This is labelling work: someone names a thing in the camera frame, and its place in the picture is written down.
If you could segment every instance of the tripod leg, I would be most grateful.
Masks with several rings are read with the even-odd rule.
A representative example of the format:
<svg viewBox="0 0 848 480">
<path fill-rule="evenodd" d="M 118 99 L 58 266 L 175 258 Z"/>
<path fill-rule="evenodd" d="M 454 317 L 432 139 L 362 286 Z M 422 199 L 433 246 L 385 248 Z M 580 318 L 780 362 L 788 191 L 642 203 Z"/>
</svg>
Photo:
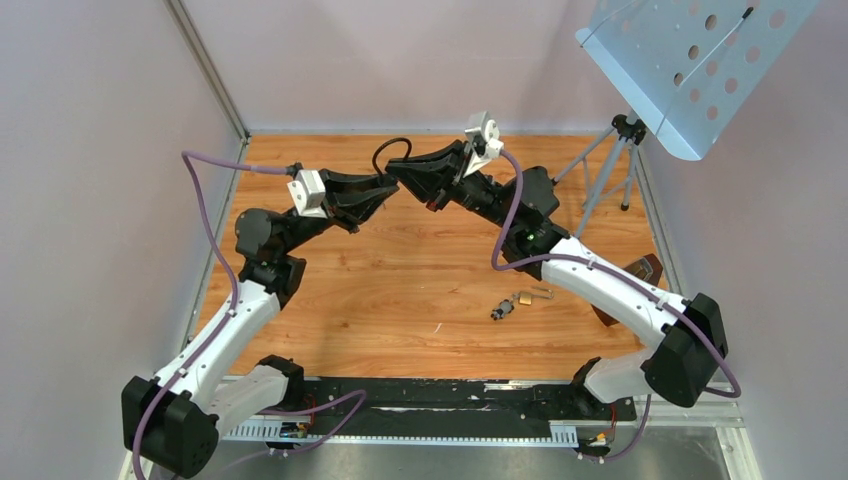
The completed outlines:
<svg viewBox="0 0 848 480">
<path fill-rule="evenodd" d="M 592 190 L 589 192 L 589 198 L 586 200 L 586 208 L 583 212 L 583 218 L 580 220 L 580 226 L 577 227 L 577 231 L 574 233 L 575 237 L 580 238 L 580 235 L 583 234 L 583 230 L 589 222 L 589 217 L 592 215 L 592 210 L 594 210 L 595 206 L 598 205 L 601 194 L 604 192 L 604 187 L 609 180 L 610 174 L 612 174 L 612 169 L 615 167 L 615 162 L 618 161 L 618 157 L 621 156 L 621 152 L 624 151 L 624 147 L 627 145 L 627 142 L 628 140 L 626 138 L 619 138 L 618 141 L 615 142 L 615 146 L 613 146 L 610 154 L 607 155 L 607 159 L 604 160 L 604 165 L 601 167 L 601 171 L 595 179 L 595 184 L 592 185 Z"/>
<path fill-rule="evenodd" d="M 592 150 L 598 148 L 598 145 L 600 145 L 601 142 L 603 142 L 605 138 L 610 136 L 610 134 L 612 134 L 613 130 L 615 130 L 615 128 L 613 128 L 612 126 L 609 126 L 609 127 L 607 127 L 606 130 L 604 130 L 603 133 L 598 135 L 597 138 L 595 138 L 595 140 L 592 141 L 592 143 L 589 144 L 588 147 L 586 147 L 586 150 L 583 150 L 583 153 L 578 155 L 577 158 L 572 160 L 572 162 L 569 163 L 567 167 L 563 168 L 562 171 L 559 172 L 556 177 L 554 177 L 554 185 L 559 183 L 559 181 L 562 180 L 562 177 L 566 176 L 566 174 L 568 174 L 568 172 L 570 172 L 571 169 L 576 167 L 578 163 L 583 162 L 583 175 L 584 175 L 585 180 L 586 180 L 586 189 L 588 190 L 589 189 L 589 168 L 588 168 L 588 165 L 586 164 L 586 157 L 590 153 L 592 153 Z"/>
<path fill-rule="evenodd" d="M 625 212 L 630 208 L 630 194 L 633 193 L 633 179 L 636 178 L 636 161 L 639 158 L 639 145 L 630 145 L 630 166 L 627 169 L 627 183 L 624 186 L 624 199 L 621 209 Z"/>
</svg>

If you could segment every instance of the gray floor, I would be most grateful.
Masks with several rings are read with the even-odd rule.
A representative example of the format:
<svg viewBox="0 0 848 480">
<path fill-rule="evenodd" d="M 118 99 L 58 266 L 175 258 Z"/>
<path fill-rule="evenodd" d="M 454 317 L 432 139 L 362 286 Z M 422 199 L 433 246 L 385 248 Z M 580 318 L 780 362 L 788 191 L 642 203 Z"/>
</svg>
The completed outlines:
<svg viewBox="0 0 848 480">
<path fill-rule="evenodd" d="M 621 448 L 633 430 L 619 430 L 616 444 Z M 223 442 L 204 473 L 195 478 L 729 480 L 721 447 L 711 428 L 649 428 L 629 456 L 605 465 L 578 461 L 569 452 L 554 448 L 327 444 L 303 456 L 262 457 L 222 471 L 233 461 L 260 450 L 261 444 Z"/>
</svg>

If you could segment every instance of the gray wall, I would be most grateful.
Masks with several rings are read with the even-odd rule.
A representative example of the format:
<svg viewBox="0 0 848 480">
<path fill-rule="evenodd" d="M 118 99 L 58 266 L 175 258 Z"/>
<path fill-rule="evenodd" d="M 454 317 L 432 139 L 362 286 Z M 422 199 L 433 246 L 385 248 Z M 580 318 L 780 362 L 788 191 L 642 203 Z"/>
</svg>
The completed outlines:
<svg viewBox="0 0 848 480">
<path fill-rule="evenodd" d="M 848 471 L 848 4 L 822 0 L 701 162 L 647 146 L 689 293 L 722 306 L 768 480 Z"/>
<path fill-rule="evenodd" d="M 121 388 L 175 352 L 209 251 L 180 149 L 237 140 L 163 2 L 0 10 L 0 476 L 116 478 Z"/>
<path fill-rule="evenodd" d="M 186 0 L 252 129 L 600 130 L 626 104 L 574 33 L 588 0 Z"/>
</svg>

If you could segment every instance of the black cable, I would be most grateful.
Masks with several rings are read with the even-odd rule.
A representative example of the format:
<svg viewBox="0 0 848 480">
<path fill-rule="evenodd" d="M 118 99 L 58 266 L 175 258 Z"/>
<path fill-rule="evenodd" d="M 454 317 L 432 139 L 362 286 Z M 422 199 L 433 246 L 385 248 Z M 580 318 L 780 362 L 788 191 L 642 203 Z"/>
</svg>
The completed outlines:
<svg viewBox="0 0 848 480">
<path fill-rule="evenodd" d="M 409 154 L 412 153 L 412 141 L 406 137 L 395 137 L 391 140 L 386 141 L 385 143 L 377 147 L 377 150 L 374 151 L 374 156 L 371 157 L 371 165 L 374 167 L 374 171 L 377 172 L 377 176 L 379 177 L 380 183 L 383 182 L 383 171 L 380 170 L 380 167 L 377 165 L 377 157 L 379 157 L 380 154 L 383 153 L 383 150 L 385 150 L 386 147 L 400 142 L 406 144 L 406 154 L 403 156 L 403 161 L 406 161 L 409 158 Z"/>
</svg>

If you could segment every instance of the wooden table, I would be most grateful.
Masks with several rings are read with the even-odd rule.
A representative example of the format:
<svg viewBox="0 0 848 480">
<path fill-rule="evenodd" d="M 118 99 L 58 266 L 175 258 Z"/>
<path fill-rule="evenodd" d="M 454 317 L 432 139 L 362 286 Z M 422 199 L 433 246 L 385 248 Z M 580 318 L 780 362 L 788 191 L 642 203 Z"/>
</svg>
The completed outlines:
<svg viewBox="0 0 848 480">
<path fill-rule="evenodd" d="M 388 136 L 258 136 L 247 163 L 328 168 L 371 173 L 374 149 Z M 453 136 L 413 136 L 413 155 L 446 146 Z M 590 137 L 518 136 L 503 139 L 526 168 L 544 165 L 551 175 L 592 140 Z M 611 142 L 590 157 L 595 172 Z M 403 145 L 384 153 L 400 157 Z M 610 186 L 623 180 L 618 163 Z M 487 173 L 503 182 L 513 176 L 506 161 Z M 250 207 L 284 211 L 291 204 L 287 178 L 244 173 L 230 212 L 222 250 L 238 271 L 236 216 Z M 556 193 L 562 203 L 554 221 L 574 229 L 584 199 L 582 172 L 574 171 Z M 602 202 L 582 241 L 618 264 L 655 251 L 644 206 L 634 185 L 631 208 L 619 209 L 616 194 Z M 489 265 L 497 227 L 455 204 L 433 213 L 403 188 L 361 232 L 332 229 L 294 251 L 308 267 L 300 290 L 236 361 L 232 373 L 248 372 L 257 360 L 277 354 L 294 358 L 307 375 L 435 378 L 569 379 L 589 358 L 614 357 L 639 348 L 621 325 L 604 327 L 590 305 L 556 289 L 553 300 L 516 305 L 506 319 L 489 314 L 502 299 L 535 281 Z M 198 328 L 229 294 L 220 266 L 212 275 Z"/>
</svg>

